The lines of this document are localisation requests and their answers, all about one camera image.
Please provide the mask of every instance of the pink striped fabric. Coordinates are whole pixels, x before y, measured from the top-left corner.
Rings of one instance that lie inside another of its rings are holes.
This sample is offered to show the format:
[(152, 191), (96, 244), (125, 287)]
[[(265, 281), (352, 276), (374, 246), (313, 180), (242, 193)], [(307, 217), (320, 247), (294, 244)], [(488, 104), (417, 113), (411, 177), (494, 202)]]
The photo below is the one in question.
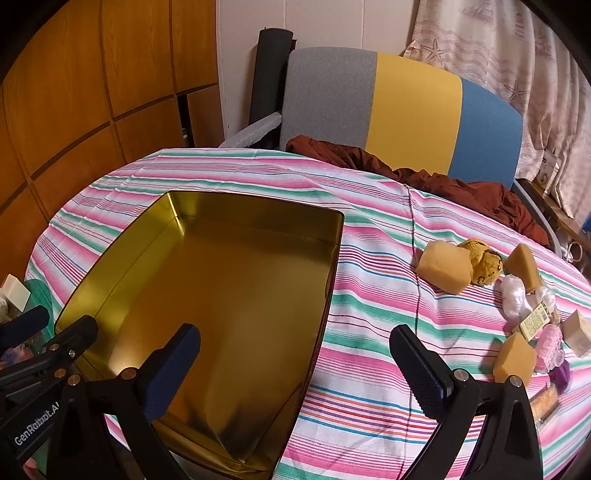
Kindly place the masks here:
[[(448, 295), (414, 274), (428, 241), (480, 238), (508, 255), (533, 250), (562, 318), (591, 316), (591, 288), (571, 266), (493, 220), (383, 177), (261, 150), (163, 150), (120, 168), (76, 195), (40, 236), (27, 278), (44, 280), (54, 316), (101, 253), (169, 190), (235, 192), (340, 210), (345, 227), (328, 325), (310, 389), (275, 478), (399, 478), (423, 448), (434, 421), (422, 414), (388, 349), (391, 329), (410, 325), (451, 368), (475, 378), (491, 369), (504, 332), (494, 286)], [(559, 415), (540, 433), (545, 478), (568, 462), (591, 429), (591, 360), (566, 348), (573, 385)], [(548, 383), (537, 374), (535, 394)], [(116, 420), (113, 434), (124, 437)], [(458, 478), (475, 445), (476, 419), (448, 478)]]

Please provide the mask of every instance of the blue fabric panel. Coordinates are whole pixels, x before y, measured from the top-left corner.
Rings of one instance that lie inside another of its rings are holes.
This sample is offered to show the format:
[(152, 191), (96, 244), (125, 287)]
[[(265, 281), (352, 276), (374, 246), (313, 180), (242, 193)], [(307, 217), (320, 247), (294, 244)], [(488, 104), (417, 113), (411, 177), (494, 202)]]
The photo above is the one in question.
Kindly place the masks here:
[(511, 188), (523, 121), (506, 101), (462, 79), (462, 114), (447, 173), (463, 181), (498, 181)]

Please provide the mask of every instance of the starfish print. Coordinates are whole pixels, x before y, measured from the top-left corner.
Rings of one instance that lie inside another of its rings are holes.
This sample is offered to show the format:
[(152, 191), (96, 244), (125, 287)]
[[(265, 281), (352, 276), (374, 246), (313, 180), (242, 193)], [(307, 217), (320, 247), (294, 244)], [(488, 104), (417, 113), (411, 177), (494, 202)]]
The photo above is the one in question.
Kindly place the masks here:
[(503, 87), (505, 87), (511, 93), (511, 96), (508, 100), (509, 103), (511, 103), (513, 100), (519, 100), (521, 106), (524, 106), (522, 97), (527, 95), (527, 90), (519, 90), (519, 84), (517, 83), (517, 80), (515, 81), (513, 87), (510, 87), (509, 85), (503, 85)]
[(425, 61), (437, 59), (437, 60), (439, 60), (439, 63), (441, 63), (441, 65), (443, 65), (443, 60), (441, 59), (441, 55), (443, 55), (445, 53), (445, 50), (443, 50), (442, 48), (439, 48), (439, 45), (437, 45), (436, 38), (433, 39), (433, 46), (432, 47), (423, 46), (423, 48), (429, 52), (429, 56), (425, 59)]

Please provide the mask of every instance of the chair backrest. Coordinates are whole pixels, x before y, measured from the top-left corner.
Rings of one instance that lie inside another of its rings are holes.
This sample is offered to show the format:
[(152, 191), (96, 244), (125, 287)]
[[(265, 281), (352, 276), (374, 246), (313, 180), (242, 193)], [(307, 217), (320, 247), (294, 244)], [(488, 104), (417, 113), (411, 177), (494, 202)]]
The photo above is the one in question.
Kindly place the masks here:
[(357, 48), (294, 50), (280, 146), (296, 135), (361, 147), (392, 168), (511, 187), (522, 119), (508, 103), (419, 61)]

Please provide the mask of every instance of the gray fabric panel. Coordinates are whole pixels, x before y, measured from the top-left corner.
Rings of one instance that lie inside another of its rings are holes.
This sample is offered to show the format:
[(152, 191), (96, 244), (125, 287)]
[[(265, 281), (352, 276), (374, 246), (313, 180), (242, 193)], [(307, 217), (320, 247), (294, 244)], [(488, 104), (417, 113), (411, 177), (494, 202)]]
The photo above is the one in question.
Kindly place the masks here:
[(378, 54), (342, 47), (291, 52), (280, 148), (296, 135), (364, 147), (374, 99)]

